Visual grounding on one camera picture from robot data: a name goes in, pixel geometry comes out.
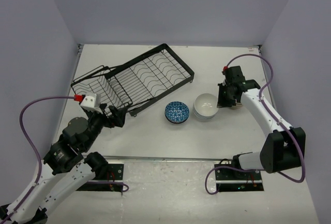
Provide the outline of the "beige bowl colourful flower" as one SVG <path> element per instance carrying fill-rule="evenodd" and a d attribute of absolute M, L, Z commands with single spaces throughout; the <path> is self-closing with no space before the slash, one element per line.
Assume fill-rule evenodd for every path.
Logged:
<path fill-rule="evenodd" d="M 231 106 L 230 109 L 231 110 L 238 110 L 238 109 L 240 109 L 242 107 L 243 107 L 243 104 L 240 103 L 240 102 L 237 102 L 235 105 Z"/>

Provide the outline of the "pale blue bowl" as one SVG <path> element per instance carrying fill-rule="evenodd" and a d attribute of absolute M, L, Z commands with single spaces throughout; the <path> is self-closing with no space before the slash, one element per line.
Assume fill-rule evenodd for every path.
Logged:
<path fill-rule="evenodd" d="M 199 119 L 200 121 L 209 121 L 215 117 L 215 114 L 211 115 L 211 116 L 205 116 L 205 115 L 199 114 L 195 109 L 193 110 L 193 113 L 196 116 L 196 118 Z"/>
<path fill-rule="evenodd" d="M 216 96 L 209 93 L 204 93 L 195 99 L 193 109 L 195 109 L 199 114 L 205 116 L 216 115 L 218 112 L 217 101 L 218 99 Z"/>

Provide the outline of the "red patterned white bowl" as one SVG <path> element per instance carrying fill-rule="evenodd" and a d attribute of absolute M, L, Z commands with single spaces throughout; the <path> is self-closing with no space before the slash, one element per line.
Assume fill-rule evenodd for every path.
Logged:
<path fill-rule="evenodd" d="M 169 122 L 181 124 L 189 118 L 190 111 L 183 102 L 173 101 L 166 105 L 164 115 Z"/>

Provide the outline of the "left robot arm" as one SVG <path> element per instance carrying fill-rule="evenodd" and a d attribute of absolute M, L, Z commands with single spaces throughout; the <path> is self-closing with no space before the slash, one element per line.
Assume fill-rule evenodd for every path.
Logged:
<path fill-rule="evenodd" d="M 104 127 L 123 127 L 126 109 L 110 108 L 107 117 L 94 108 L 87 118 L 73 118 L 59 140 L 38 162 L 36 178 L 11 204 L 1 206 L 1 222 L 46 223 L 54 210 L 83 185 L 106 185 L 125 192 L 129 187 L 114 178 L 98 152 L 83 157 Z"/>

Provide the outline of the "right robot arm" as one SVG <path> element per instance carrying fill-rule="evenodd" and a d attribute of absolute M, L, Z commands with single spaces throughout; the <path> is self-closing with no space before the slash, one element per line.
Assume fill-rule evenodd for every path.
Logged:
<path fill-rule="evenodd" d="M 294 128 L 272 107 L 255 80 L 246 80 L 239 66 L 224 67 L 225 80 L 220 83 L 218 108 L 242 104 L 262 129 L 266 140 L 262 149 L 255 153 L 233 157 L 231 174 L 242 179 L 249 170 L 267 173 L 281 172 L 301 167 L 304 160 L 306 134 L 302 128 Z"/>

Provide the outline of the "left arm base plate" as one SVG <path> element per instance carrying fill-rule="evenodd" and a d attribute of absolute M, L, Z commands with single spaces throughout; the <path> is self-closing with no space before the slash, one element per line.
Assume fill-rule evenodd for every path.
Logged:
<path fill-rule="evenodd" d="M 109 163 L 106 172 L 101 176 L 97 175 L 93 181 L 123 182 L 124 164 Z M 119 184 L 91 184 L 82 185 L 77 191 L 95 191 L 95 192 L 124 192 L 123 185 Z"/>

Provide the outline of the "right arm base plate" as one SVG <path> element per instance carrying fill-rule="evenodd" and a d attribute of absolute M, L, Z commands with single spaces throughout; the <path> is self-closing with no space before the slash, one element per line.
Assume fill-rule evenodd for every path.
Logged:
<path fill-rule="evenodd" d="M 216 189 L 218 192 L 264 191 L 261 173 L 238 172 L 229 169 L 215 170 Z"/>

